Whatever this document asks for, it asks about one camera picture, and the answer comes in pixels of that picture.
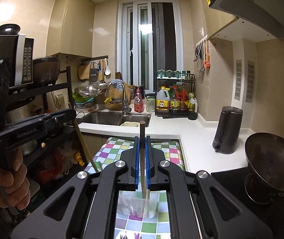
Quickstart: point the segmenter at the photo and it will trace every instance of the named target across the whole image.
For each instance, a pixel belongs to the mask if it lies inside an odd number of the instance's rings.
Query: black stove
[[[215,172],[211,173],[211,175],[266,223],[272,230],[274,237],[283,230],[284,196],[272,195],[269,197],[268,191],[260,191],[259,188],[256,188],[254,180],[250,177],[251,174],[248,167]]]

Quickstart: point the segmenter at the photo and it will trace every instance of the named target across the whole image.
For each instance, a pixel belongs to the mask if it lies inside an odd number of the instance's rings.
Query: wall socket
[[[60,108],[61,105],[65,103],[64,96],[62,93],[55,95],[54,100],[55,100],[55,106],[57,108]]]

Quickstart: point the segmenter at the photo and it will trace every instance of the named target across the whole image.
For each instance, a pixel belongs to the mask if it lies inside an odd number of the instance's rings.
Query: colorful checkered mat
[[[97,152],[93,160],[98,168],[98,162],[101,162],[102,167],[105,168],[108,164],[119,160],[121,153],[127,149],[133,148],[133,144],[133,141],[110,137],[106,144],[104,144]],[[151,143],[151,145],[153,148],[162,150],[165,159],[179,165],[182,170],[185,170],[182,151],[178,142],[159,142]],[[95,173],[91,163],[88,164],[85,170],[89,173]],[[140,184],[137,193],[142,193]],[[155,216],[152,219],[117,213],[114,239],[116,239],[121,231],[140,234],[142,239],[170,238],[170,222],[168,217],[166,192],[160,192]]]

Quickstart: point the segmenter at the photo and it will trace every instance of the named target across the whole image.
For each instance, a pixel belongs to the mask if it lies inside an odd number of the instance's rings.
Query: metal bolt
[[[115,162],[115,166],[116,167],[123,167],[125,165],[125,161],[119,160],[117,162]]]
[[[208,174],[207,174],[206,171],[200,171],[200,172],[198,172],[197,175],[198,175],[198,177],[200,177],[201,179],[205,179],[205,178],[208,177]]]
[[[77,174],[77,177],[78,177],[79,179],[84,179],[84,178],[86,178],[87,176],[88,176],[88,173],[85,172],[85,171],[81,171],[81,172],[79,172],[79,173]]]
[[[160,161],[160,166],[162,167],[168,167],[169,165],[170,165],[170,162],[167,160]]]

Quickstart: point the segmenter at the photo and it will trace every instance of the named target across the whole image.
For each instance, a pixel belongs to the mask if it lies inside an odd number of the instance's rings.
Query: human hand
[[[11,173],[0,168],[0,186],[3,186],[9,195],[8,203],[22,210],[30,202],[30,183],[26,178],[27,168],[23,163],[23,155],[20,148],[15,151],[13,170]],[[1,194],[0,207],[7,207]]]

